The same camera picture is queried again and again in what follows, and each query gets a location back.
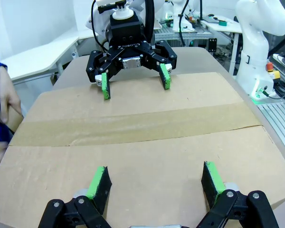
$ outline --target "person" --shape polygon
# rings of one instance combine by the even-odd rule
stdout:
[[[0,162],[11,140],[10,131],[5,125],[8,121],[9,105],[21,113],[20,99],[7,72],[7,66],[0,63]]]

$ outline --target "bolt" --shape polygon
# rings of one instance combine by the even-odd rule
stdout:
[[[231,192],[231,191],[227,192],[227,196],[228,197],[233,197],[233,192]]]
[[[257,193],[254,193],[254,194],[252,195],[252,197],[255,198],[255,199],[260,198],[259,194],[257,194]]]

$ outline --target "person's arm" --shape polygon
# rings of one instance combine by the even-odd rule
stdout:
[[[8,121],[8,105],[21,114],[20,99],[6,70],[6,65],[0,63],[0,119],[4,123]]]

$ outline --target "black hose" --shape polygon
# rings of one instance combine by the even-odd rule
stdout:
[[[199,0],[199,10],[200,10],[200,16],[199,16],[199,22],[203,20],[203,0]]]
[[[94,9],[95,3],[96,3],[96,0],[93,1],[92,8],[91,8],[91,23],[92,23],[92,30],[93,30],[94,39],[95,39],[96,43],[97,43],[104,51],[108,51],[108,50],[98,41],[98,38],[97,38],[96,33],[95,33],[95,29],[94,29],[94,18],[93,18],[93,9]]]
[[[268,58],[272,56],[274,53],[276,53],[278,50],[280,50],[285,45],[285,38],[273,49],[271,49],[268,53]]]
[[[145,0],[146,6],[146,26],[144,28],[144,33],[148,43],[151,43],[153,37],[154,30],[154,20],[155,20],[155,12],[154,12],[154,0]]]
[[[182,19],[182,17],[184,16],[184,12],[185,12],[186,7],[188,6],[188,3],[189,3],[189,0],[186,1],[186,4],[184,5],[184,8],[182,9],[182,12],[181,12],[181,14],[180,14],[180,23],[179,23],[179,27],[180,27],[180,40],[181,40],[181,43],[182,43],[183,46],[186,46],[186,44],[185,44],[184,38],[182,37],[181,19]]]

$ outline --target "aluminum profile table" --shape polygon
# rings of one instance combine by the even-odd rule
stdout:
[[[258,108],[285,145],[285,100],[282,99],[281,101],[280,103],[260,104]]]
[[[172,28],[167,25],[163,25],[162,29],[154,31],[155,42],[159,40],[181,40],[180,34],[178,32],[174,32]],[[187,46],[192,40],[198,39],[210,39],[214,38],[214,35],[207,29],[200,27],[197,28],[197,32],[183,32],[182,36],[184,40],[187,42]]]

